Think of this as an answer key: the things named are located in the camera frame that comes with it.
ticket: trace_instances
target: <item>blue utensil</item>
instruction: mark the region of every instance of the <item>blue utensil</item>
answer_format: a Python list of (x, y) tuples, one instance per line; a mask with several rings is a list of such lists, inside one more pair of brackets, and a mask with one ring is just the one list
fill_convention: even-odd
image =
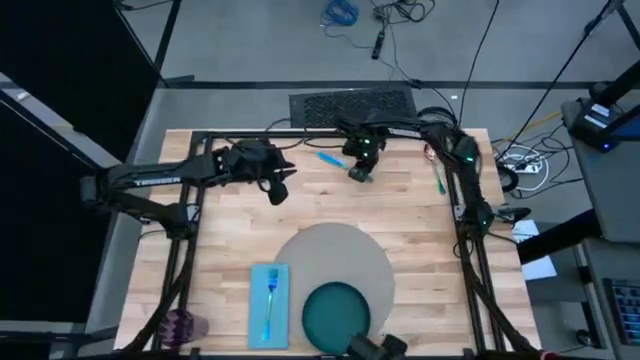
[(264, 321), (262, 340), (269, 340), (271, 333), (271, 304), (273, 303), (273, 291), (278, 287), (278, 269), (269, 270), (269, 297), (267, 298), (267, 317)]
[[(345, 169), (347, 171), (349, 171), (349, 166), (347, 164), (345, 164), (342, 160), (333, 157), (327, 153), (323, 153), (322, 151), (318, 151), (318, 157), (326, 162), (329, 163), (331, 165), (335, 165), (339, 168)], [(367, 182), (373, 182), (373, 177), (371, 177), (371, 175), (367, 176)]]

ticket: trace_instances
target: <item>cable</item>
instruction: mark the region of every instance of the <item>cable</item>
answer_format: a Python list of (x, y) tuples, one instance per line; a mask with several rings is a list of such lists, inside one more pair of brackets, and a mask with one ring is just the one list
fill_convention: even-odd
[[(471, 241), (471, 246), (469, 246), (469, 256), (471, 256), (471, 254), (473, 254), (473, 250), (474, 250), (474, 245), (473, 245), (473, 241)], [(458, 259), (460, 259), (460, 244), (459, 243), (456, 243), (455, 245), (453, 245), (453, 256), (455, 256)]]
[[(427, 0), (431, 3), (431, 7), (427, 10), (424, 4), (419, 3), (418, 0), (397, 0), (389, 4), (376, 5), (373, 0), (369, 0), (373, 4), (373, 16), (382, 22), (382, 31), (385, 31), (387, 26), (402, 24), (407, 22), (419, 23), (431, 14), (436, 7), (435, 0)], [(414, 10), (419, 9), (421, 14), (418, 17), (413, 16)], [(393, 10), (395, 10), (402, 20), (392, 21)]]
[[(498, 170), (498, 175), (501, 175), (500, 185), (502, 186), (502, 192), (508, 193), (515, 190), (516, 186), (518, 186), (518, 183), (520, 182), (520, 177), (518, 176), (518, 174), (501, 163), (496, 164), (496, 169)], [(502, 180), (505, 177), (509, 178), (509, 183), (507, 183), (506, 185), (502, 185)]]
[(511, 153), (506, 153), (503, 157), (496, 159), (496, 161), (499, 161), (501, 163), (505, 163), (504, 160), (516, 160), (516, 164), (513, 165), (514, 169), (516, 169), (517, 166), (519, 166), (519, 164), (522, 164), (522, 161), (525, 161), (525, 166), (527, 166), (528, 164), (532, 163), (530, 160), (535, 160), (534, 163), (537, 163), (539, 167), (544, 167), (545, 168), (545, 175), (544, 178), (542, 179), (542, 181), (540, 181), (540, 183), (538, 183), (538, 185), (532, 187), (532, 188), (526, 188), (526, 187), (522, 187), (522, 186), (516, 186), (515, 189), (516, 190), (520, 190), (520, 191), (536, 191), (538, 189), (540, 189), (547, 181), (547, 179), (549, 178), (549, 172), (550, 172), (550, 168), (549, 168), (549, 161), (547, 161), (547, 159), (542, 156), (538, 151), (536, 151), (533, 148), (529, 148), (523, 145), (513, 145), (513, 147), (518, 147), (518, 148), (522, 148), (525, 150), (529, 150), (529, 152), (526, 155), (521, 155), (521, 154), (511, 154)]
[(562, 146), (562, 147), (564, 148), (564, 150), (563, 150), (563, 151), (559, 151), (559, 152), (564, 152), (565, 154), (567, 154), (567, 161), (565, 162), (564, 166), (562, 167), (562, 170), (560, 170), (560, 172), (558, 172), (554, 177), (552, 177), (552, 178), (551, 178), (551, 180), (549, 180), (549, 182), (557, 183), (557, 181), (555, 181), (555, 180), (556, 180), (560, 175), (562, 175), (562, 173), (564, 173), (564, 172), (565, 172), (565, 170), (567, 170), (567, 168), (569, 167), (569, 163), (571, 163), (571, 153), (569, 153), (569, 148), (567, 148), (566, 146), (564, 146), (564, 144), (563, 144), (561, 141), (556, 140), (556, 139), (551, 138), (551, 137), (546, 138), (546, 140), (553, 140), (553, 141), (555, 141), (556, 143), (560, 144), (560, 146)]
[[(273, 129), (274, 126), (286, 122), (286, 121), (291, 121), (291, 119), (289, 118), (283, 118), (283, 119), (279, 119), (276, 120), (274, 122), (272, 122), (271, 124), (269, 124), (269, 126), (267, 126), (264, 130), (264, 134), (266, 135), (271, 129)], [(307, 129), (304, 128), (303, 129), (305, 134), (308, 133)], [(302, 143), (304, 143), (304, 141), (308, 138), (302, 137), (300, 138), (298, 141), (296, 141), (295, 143), (291, 144), (291, 145), (286, 145), (286, 146), (281, 146), (281, 147), (275, 147), (275, 148), (265, 148), (264, 146), (247, 146), (247, 145), (241, 145), (237, 142), (235, 142), (234, 140), (232, 140), (231, 138), (229, 138), (225, 133), (223, 132), (219, 132), (219, 131), (210, 131), (211, 134), (216, 134), (218, 135), (220, 138), (222, 138), (224, 141), (228, 142), (229, 144), (233, 145), (233, 146), (237, 146), (238, 148), (241, 149), (271, 149), (271, 150), (289, 150), (289, 149), (293, 149), (296, 146), (301, 145)]]
[(543, 192), (551, 190), (551, 189), (553, 189), (555, 187), (558, 187), (560, 185), (572, 184), (574, 182), (579, 182), (579, 181), (582, 181), (582, 180), (584, 180), (584, 179), (583, 178), (579, 178), (579, 179), (571, 179), (571, 180), (565, 180), (565, 181), (556, 182), (555, 184), (549, 186), (548, 188), (540, 190), (540, 191), (538, 191), (538, 192), (536, 192), (534, 194), (531, 194), (529, 196), (522, 196), (522, 195), (515, 196), (515, 194), (513, 194), (513, 193), (511, 194), (511, 196), (513, 196), (514, 198), (519, 199), (519, 200), (531, 199), (534, 196), (538, 196), (538, 195), (542, 194)]
[(451, 124), (453, 125), (454, 128), (458, 127), (458, 120), (456, 119), (456, 116), (449, 110), (440, 107), (440, 106), (427, 106), (426, 108), (418, 111), (417, 117), (421, 118), (425, 115), (436, 115), (436, 116), (442, 116), (445, 119), (451, 121)]
[(312, 147), (316, 149), (337, 149), (337, 148), (343, 147), (343, 145), (316, 145), (316, 144), (310, 143), (309, 141), (311, 141), (311, 139), (305, 140), (304, 144), (307, 145), (308, 147)]
[[(608, 6), (604, 6), (602, 8), (602, 10), (600, 10), (600, 13), (598, 14), (598, 17), (601, 17), (604, 14), (604, 12), (607, 11), (607, 8), (608, 8)], [(529, 115), (529, 118), (527, 119), (527, 121), (525, 121), (525, 123), (522, 125), (522, 128), (520, 128), (520, 130), (518, 131), (516, 136), (513, 138), (513, 140), (511, 140), (511, 142), (509, 142), (509, 145), (503, 151), (503, 153), (507, 152), (509, 150), (509, 148), (511, 148), (511, 145), (514, 144), (515, 140), (517, 140), (520, 137), (520, 135), (522, 135), (524, 130), (527, 128), (527, 125), (529, 125), (529, 123), (531, 122), (531, 119), (533, 119), (533, 117), (535, 116), (536, 112), (538, 112), (538, 109), (540, 109), (540, 106), (542, 106), (542, 103), (544, 102), (544, 100), (547, 98), (547, 96), (551, 92), (551, 89), (553, 89), (553, 87), (556, 85), (556, 83), (558, 82), (558, 79), (560, 79), (560, 76), (562, 76), (562, 74), (564, 73), (566, 68), (569, 66), (569, 64), (571, 63), (573, 58), (578, 53), (578, 50), (580, 50), (580, 48), (582, 47), (582, 44), (584, 44), (584, 42), (587, 41), (587, 38), (589, 37), (590, 33), (591, 32), (587, 32), (587, 31), (585, 31), (583, 33), (582, 39), (580, 39), (580, 42), (578, 42), (578, 45), (576, 45), (575, 49), (573, 49), (573, 52), (571, 53), (571, 55), (569, 56), (567, 61), (564, 63), (564, 65), (562, 66), (562, 68), (560, 69), (558, 74), (555, 76), (553, 81), (551, 81), (551, 84), (549, 84), (549, 87), (547, 88), (547, 90), (545, 90), (544, 94), (540, 98), (540, 101), (538, 101), (538, 104), (536, 105), (536, 107), (531, 112), (531, 115)]]
[[(527, 125), (527, 128), (525, 129), (524, 132), (533, 129), (536, 126), (540, 126), (540, 125), (542, 125), (542, 124), (544, 124), (544, 123), (546, 123), (546, 122), (548, 122), (550, 120), (553, 120), (553, 119), (555, 119), (556, 117), (558, 117), (560, 115), (562, 115), (562, 113), (560, 111), (556, 111), (556, 112), (554, 112), (552, 114), (549, 114), (549, 115), (545, 116), (544, 118), (542, 118), (540, 120), (536, 120), (536, 121), (532, 122), (531, 124)], [(511, 134), (511, 135), (509, 135), (509, 136), (507, 136), (505, 138), (492, 140), (491, 143), (492, 144), (493, 143), (502, 143), (502, 142), (505, 142), (505, 141), (512, 140), (517, 135), (517, 133), (518, 132), (516, 131), (515, 133), (513, 133), (513, 134)]]
[[(358, 7), (351, 5), (348, 0), (330, 0), (325, 10), (320, 14), (320, 26), (323, 28), (322, 32), (325, 36), (332, 39), (346, 39), (355, 49), (373, 49), (373, 46), (356, 44), (346, 34), (329, 34), (329, 28), (331, 26), (353, 26), (358, 21), (359, 12)], [(382, 59), (382, 57), (379, 57), (378, 60), (391, 69), (391, 74), (389, 74), (387, 80), (388, 82), (391, 81), (396, 71), (395, 67)]]
[(149, 5), (145, 5), (145, 6), (139, 6), (139, 7), (133, 7), (131, 5), (127, 5), (122, 1), (122, 2), (119, 3), (119, 8), (124, 10), (124, 11), (138, 11), (138, 10), (144, 10), (144, 9), (148, 9), (150, 7), (154, 7), (154, 6), (170, 3), (170, 2), (173, 2), (173, 1), (174, 0), (158, 1), (157, 3), (153, 3), (153, 4), (149, 4)]
[(496, 16), (496, 12), (498, 11), (499, 5), (500, 5), (500, 0), (496, 0), (496, 5), (493, 7), (493, 11), (491, 12), (491, 17), (489, 18), (489, 23), (487, 23), (487, 28), (484, 30), (484, 34), (482, 35), (482, 39), (480, 40), (478, 49), (476, 49), (476, 54), (473, 57), (473, 62), (471, 63), (471, 70), (469, 70), (469, 77), (467, 78), (467, 82), (464, 85), (464, 90), (462, 91), (462, 99), (460, 100), (460, 123), (461, 124), (462, 124), (462, 114), (464, 113), (464, 100), (467, 96), (467, 89), (469, 88), (471, 77), (473, 76), (473, 70), (476, 67), (476, 61), (478, 61), (478, 55), (480, 55), (480, 49), (482, 49), (484, 40), (487, 38), (487, 34), (489, 33), (489, 29), (491, 28), (491, 24), (493, 23), (493, 18)]
[[(197, 204), (187, 204), (186, 206), (189, 207), (194, 205), (197, 205)], [(194, 222), (198, 220), (198, 215), (200, 215), (201, 210), (202, 210), (202, 207), (198, 207), (198, 209), (193, 213), (193, 216), (191, 216), (191, 219), (189, 220), (189, 222)], [(162, 230), (150, 230), (150, 231), (144, 232), (140, 234), (140, 236), (138, 237), (138, 240), (142, 239), (142, 237), (147, 236), (149, 234), (164, 232), (164, 231), (165, 230), (162, 229)], [(171, 284), (171, 286), (169, 286), (169, 290), (167, 291), (167, 294), (164, 297), (160, 298), (160, 303), (154, 310), (149, 320), (147, 320), (147, 323), (142, 327), (142, 329), (140, 329), (140, 331), (138, 331), (134, 339), (121, 349), (123, 353), (140, 352), (143, 350), (145, 344), (149, 341), (153, 332), (155, 331), (157, 326), (160, 324), (162, 317), (166, 315), (167, 311), (169, 311), (169, 307), (171, 306), (171, 304), (173, 304), (173, 301), (176, 299), (178, 294), (182, 291), (182, 288), (184, 287), (184, 282), (186, 281), (186, 278), (187, 278), (187, 269), (192, 266), (193, 266), (193, 260), (191, 260), (191, 262), (189, 262), (187, 259), (184, 260), (184, 262), (182, 263), (182, 268), (180, 269), (180, 273), (173, 280), (173, 283)]]
[(322, 19), (329, 24), (352, 26), (358, 21), (360, 9), (348, 0), (330, 0), (322, 12)]
[[(527, 152), (527, 153), (524, 155), (524, 159), (523, 159), (522, 161), (519, 161), (519, 162), (517, 162), (517, 163), (513, 164), (513, 166), (514, 166), (514, 167), (517, 167), (517, 166), (520, 166), (520, 165), (522, 165), (522, 164), (526, 165), (526, 164), (529, 162), (528, 160), (526, 160), (527, 156), (528, 156), (529, 154), (531, 154), (531, 152), (533, 152), (533, 151), (535, 151), (535, 150), (538, 150), (538, 149), (536, 149), (536, 147), (538, 147), (538, 146), (540, 146), (540, 145), (545, 145), (545, 144), (544, 144), (544, 141), (545, 141), (545, 140), (547, 140), (547, 139), (552, 139), (552, 138), (553, 138), (553, 135), (556, 133), (556, 131), (558, 131), (562, 126), (564, 126), (564, 125), (563, 125), (563, 124), (560, 124), (560, 125), (558, 125), (558, 127), (556, 127), (555, 129), (553, 129), (553, 131), (551, 131), (551, 132), (549, 132), (549, 133), (539, 134), (539, 135), (536, 135), (536, 136), (534, 136), (534, 137), (532, 137), (532, 138), (530, 138), (530, 139), (528, 139), (528, 140), (525, 140), (525, 141), (530, 141), (530, 140), (533, 140), (533, 139), (535, 139), (535, 138), (537, 138), (537, 137), (539, 137), (539, 136), (541, 136), (541, 135), (546, 135), (546, 136), (545, 136), (541, 141), (539, 141), (538, 143), (536, 143), (535, 145), (533, 145), (533, 146), (530, 148), (529, 152)], [(563, 150), (559, 150), (559, 151), (555, 151), (556, 149), (552, 149), (552, 150), (554, 150), (554, 151), (545, 151), (545, 150), (540, 150), (540, 152), (544, 153), (544, 155), (546, 155), (546, 154), (552, 154), (551, 156), (553, 156), (553, 155), (555, 155), (555, 154), (556, 154), (556, 153), (558, 153), (558, 152), (567, 151), (567, 150), (568, 150), (568, 148), (567, 148), (567, 149), (563, 149)]]
[(151, 234), (155, 234), (155, 233), (160, 233), (160, 232), (165, 232), (166, 230), (164, 229), (159, 229), (159, 230), (149, 230), (147, 232), (143, 232), (142, 234), (140, 234), (140, 236), (138, 236), (138, 242), (140, 242), (140, 240), (147, 236), (147, 235), (151, 235)]
[(586, 348), (586, 347), (587, 347), (587, 345), (580, 345), (580, 346), (576, 346), (576, 347), (574, 347), (574, 348), (570, 348), (570, 349), (566, 349), (566, 350), (558, 351), (558, 352), (556, 352), (556, 354), (565, 354), (565, 353), (568, 353), (568, 352), (571, 352), (571, 351), (576, 351), (576, 350), (584, 349), (584, 348)]
[(508, 238), (508, 237), (506, 237), (506, 236), (502, 236), (502, 235), (494, 234), (494, 233), (492, 233), (491, 231), (487, 232), (487, 234), (488, 234), (488, 235), (493, 236), (494, 238), (498, 238), (498, 239), (500, 239), (500, 240), (505, 240), (505, 241), (508, 241), (508, 242), (510, 242), (510, 243), (514, 243), (514, 244), (518, 245), (518, 242), (516, 242), (515, 240), (510, 239), (510, 238)]
[[(431, 4), (432, 4), (432, 5), (431, 5), (431, 8), (430, 8), (428, 11), (426, 11), (426, 13), (424, 13), (424, 15), (423, 15), (423, 16), (421, 16), (421, 17), (419, 18), (419, 21), (418, 21), (418, 19), (415, 19), (415, 21), (413, 21), (413, 20), (411, 20), (411, 21), (413, 21), (413, 22), (421, 22), (421, 21), (423, 21), (424, 19), (426, 19), (426, 18), (427, 18), (427, 16), (429, 16), (429, 14), (431, 14), (431, 12), (433, 11), (433, 9), (435, 9), (435, 7), (436, 7), (436, 2), (435, 2), (435, 0), (429, 0), (429, 1), (430, 1), (430, 2), (431, 2)], [(438, 95), (438, 96), (439, 96), (439, 97), (440, 97), (440, 98), (441, 98), (441, 99), (442, 99), (442, 100), (447, 104), (447, 107), (449, 108), (449, 111), (451, 112), (451, 114), (453, 114), (453, 115), (454, 115), (454, 118), (455, 118), (455, 113), (456, 113), (456, 112), (453, 110), (453, 106), (451, 106), (451, 102), (449, 102), (449, 100), (447, 100), (447, 98), (446, 98), (444, 95), (442, 95), (442, 93), (441, 93), (440, 91), (438, 91), (438, 90), (437, 90), (436, 88), (434, 88), (434, 87), (426, 86), (424, 82), (422, 82), (422, 81), (420, 81), (420, 80), (418, 80), (418, 79), (413, 79), (413, 78), (411, 78), (411, 77), (410, 77), (409, 75), (407, 75), (407, 73), (402, 69), (402, 67), (400, 67), (400, 63), (398, 62), (398, 49), (397, 49), (397, 44), (396, 44), (395, 33), (393, 32), (393, 26), (391, 26), (391, 25), (393, 25), (393, 24), (397, 24), (397, 23), (401, 23), (401, 22), (407, 22), (407, 21), (401, 21), (401, 22), (390, 22), (390, 23), (387, 23), (387, 22), (386, 22), (386, 21), (387, 21), (387, 19), (390, 19), (390, 17), (389, 17), (389, 16), (387, 16), (387, 13), (385, 13), (385, 12), (381, 12), (380, 10), (376, 10), (376, 9), (382, 9), (382, 8), (383, 8), (383, 7), (385, 7), (385, 6), (393, 6), (394, 4), (395, 4), (395, 5), (400, 6), (399, 4), (403, 3), (403, 1), (402, 1), (402, 0), (398, 0), (398, 1), (396, 1), (396, 3), (393, 3), (393, 4), (386, 4), (386, 5), (377, 5), (373, 0), (369, 0), (369, 2), (373, 5), (373, 9), (374, 9), (374, 17), (376, 17), (379, 21), (383, 22), (383, 30), (385, 30), (385, 29), (387, 28), (387, 26), (388, 26), (388, 27), (389, 27), (389, 29), (391, 30), (391, 36), (392, 36), (392, 41), (393, 41), (393, 60), (394, 60), (394, 63), (395, 63), (395, 67), (394, 67), (394, 66), (392, 66), (392, 65), (390, 65), (390, 64), (388, 64), (388, 63), (387, 63), (387, 62), (385, 62), (384, 60), (382, 60), (382, 57), (380, 57), (380, 58), (379, 58), (379, 60), (380, 60), (382, 63), (384, 63), (385, 65), (387, 65), (387, 66), (388, 66), (388, 67), (390, 67), (391, 69), (393, 69), (393, 72), (392, 72), (392, 73), (391, 73), (391, 75), (389, 76), (389, 81), (391, 81), (391, 78), (393, 78), (393, 74), (394, 74), (395, 70), (397, 69), (398, 71), (400, 71), (400, 73), (402, 74), (402, 77), (404, 78), (404, 81), (405, 81), (405, 82), (407, 82), (407, 84), (408, 84), (409, 86), (411, 86), (411, 87), (413, 87), (413, 88), (416, 88), (416, 89), (424, 89), (424, 88), (428, 88), (428, 89), (433, 90), (433, 91), (434, 91), (434, 92), (435, 92), (435, 93), (436, 93), (436, 94), (437, 94), (437, 95)], [(407, 4), (407, 5), (415, 5), (415, 4), (417, 3), (417, 1), (414, 1), (413, 3), (408, 3), (407, 1), (404, 1), (404, 3), (405, 3), (405, 4)]]

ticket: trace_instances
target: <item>blue fork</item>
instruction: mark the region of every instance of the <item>blue fork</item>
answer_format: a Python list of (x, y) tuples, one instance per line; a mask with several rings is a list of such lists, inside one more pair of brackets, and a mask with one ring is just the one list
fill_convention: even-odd
[(267, 317), (264, 321), (262, 340), (269, 340), (271, 336), (271, 304), (273, 303), (273, 291), (278, 287), (278, 269), (269, 270), (269, 297), (267, 299)]

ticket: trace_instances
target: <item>concrete floor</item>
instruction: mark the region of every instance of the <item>concrete floor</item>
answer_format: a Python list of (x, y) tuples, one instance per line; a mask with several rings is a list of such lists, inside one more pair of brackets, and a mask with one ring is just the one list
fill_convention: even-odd
[[(129, 1), (132, 5), (150, 0)], [(367, 0), (353, 0), (361, 18), (351, 28), (331, 28), (348, 34), (358, 44), (369, 44), (379, 30), (370, 16)], [(604, 5), (604, 0), (502, 1), (494, 24), (480, 53), (473, 76), (485, 81), (549, 81), (579, 41), (586, 23)], [(200, 81), (299, 81), (299, 80), (387, 80), (384, 64), (370, 59), (368, 50), (355, 49), (344, 39), (331, 39), (319, 27), (325, 0), (185, 0), (162, 68), (165, 77), (193, 74)], [(397, 56), (410, 76), (423, 80), (466, 80), (471, 60), (491, 13), (494, 0), (439, 1), (422, 23), (394, 27)], [(171, 5), (125, 13), (127, 21), (153, 58)], [(640, 24), (640, 3), (629, 2), (628, 11)], [(392, 43), (387, 39), (382, 57), (393, 62)], [(638, 59), (640, 52), (617, 15), (611, 16), (578, 53), (563, 81), (611, 80)], [(396, 71), (393, 79), (399, 80)], [(462, 90), (440, 89), (458, 112)], [(263, 128), (275, 119), (289, 116), (288, 95), (327, 89), (304, 90), (175, 90), (159, 89), (149, 108), (138, 143), (136, 162), (157, 161), (164, 131), (173, 128)], [(542, 96), (542, 90), (469, 90), (464, 127), (488, 128), (492, 138), (517, 131)], [(418, 108), (443, 105), (431, 90), (413, 90)], [(563, 101), (585, 96), (583, 90), (555, 90), (535, 119), (558, 111)], [(629, 108), (640, 100), (632, 92), (621, 102)], [(553, 129), (548, 122), (524, 138)], [(566, 131), (557, 138), (566, 144)], [(571, 162), (561, 179), (581, 177)], [(552, 174), (564, 164), (564, 155), (550, 160)], [(525, 179), (525, 184), (539, 178)], [(590, 202), (582, 183), (565, 185), (530, 200), (509, 203), (527, 206), (532, 218), (561, 222), (585, 209)], [(110, 250), (113, 266), (105, 267), (96, 294), (89, 328), (117, 324), (126, 292), (130, 266), (135, 256), (133, 239), (139, 225), (121, 219)], [(584, 327), (579, 304), (534, 304), (538, 330), (545, 347), (563, 350), (575, 347), (571, 334)], [(594, 355), (590, 349), (579, 355)]]

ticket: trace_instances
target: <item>green object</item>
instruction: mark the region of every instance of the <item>green object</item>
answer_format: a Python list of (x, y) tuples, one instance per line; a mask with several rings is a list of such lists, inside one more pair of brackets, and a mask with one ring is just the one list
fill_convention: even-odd
[(302, 327), (307, 338), (325, 354), (346, 353), (351, 338), (367, 335), (371, 313), (364, 296), (342, 282), (326, 283), (315, 289), (304, 303)]
[(433, 174), (436, 176), (436, 180), (438, 181), (438, 191), (440, 191), (441, 195), (444, 195), (447, 193), (447, 191), (444, 189), (444, 185), (442, 184), (442, 180), (440, 179), (440, 173), (438, 172), (438, 166), (436, 165), (435, 161), (431, 161), (431, 167), (433, 168)]

